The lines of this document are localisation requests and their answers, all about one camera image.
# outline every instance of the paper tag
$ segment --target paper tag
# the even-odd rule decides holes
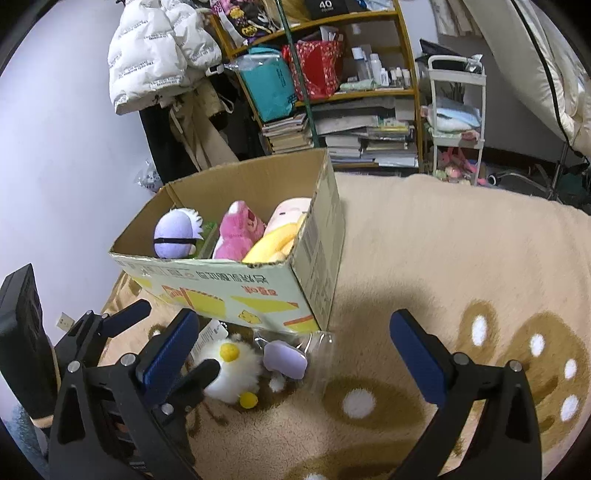
[[[228,331],[223,327],[219,320],[211,319],[206,327],[201,330],[199,337],[197,337],[197,342],[195,342],[195,345],[191,348],[193,362],[195,364],[197,363],[199,352],[203,348],[203,345],[216,340],[224,340],[224,338],[228,338]]]

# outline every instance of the fleece blanket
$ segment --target fleece blanket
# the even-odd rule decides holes
[[[544,474],[589,417],[591,220],[510,192],[337,174],[346,238],[329,330],[324,393],[262,385],[249,411],[206,400],[188,416],[205,480],[386,479],[434,414],[388,336],[408,309],[446,347],[481,364],[520,360],[537,406]],[[152,315],[107,347],[103,362],[139,352],[178,307],[123,275],[105,311],[148,298]],[[482,405],[445,470],[461,461]]]

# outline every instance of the yellow ball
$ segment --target yellow ball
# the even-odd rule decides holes
[[[233,343],[223,343],[220,347],[220,356],[225,362],[233,362],[240,356],[240,350]]]
[[[240,395],[240,406],[245,409],[254,408],[258,403],[258,397],[252,392],[244,392]]]

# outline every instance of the bolt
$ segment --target bolt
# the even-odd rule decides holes
[[[172,415],[174,413],[174,407],[170,403],[163,403],[160,410],[162,410],[162,413],[165,415]]]
[[[458,365],[467,365],[468,363],[470,363],[470,359],[468,358],[468,356],[465,353],[461,352],[453,354],[453,361]]]
[[[74,360],[68,364],[68,371],[70,373],[74,373],[80,368],[80,362],[78,360]]]
[[[135,355],[132,353],[126,353],[124,356],[121,357],[121,365],[125,365],[126,367],[130,366],[135,362]]]
[[[509,367],[514,371],[514,372],[521,372],[521,364],[517,361],[517,360],[511,360],[509,362]]]

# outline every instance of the white rolling cart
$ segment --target white rolling cart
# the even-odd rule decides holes
[[[468,62],[477,64],[482,67],[482,73],[460,72],[457,70],[440,70],[433,68],[434,61],[449,60],[458,61],[466,64]],[[431,96],[433,98],[433,132],[431,134],[433,140],[433,175],[437,170],[437,147],[463,147],[474,148],[478,150],[478,163],[476,164],[476,174],[472,180],[472,184],[476,185],[478,181],[478,174],[480,172],[480,163],[482,162],[482,150],[484,149],[484,123],[486,116],[486,74],[482,63],[476,62],[474,59],[467,59],[466,57],[456,57],[453,55],[432,55],[428,60],[428,74],[431,82]],[[459,136],[453,137],[451,135],[444,135],[437,130],[437,99],[435,92],[435,82],[456,82],[470,85],[478,85],[482,88],[482,112],[480,113],[480,138],[477,142],[462,140]]]

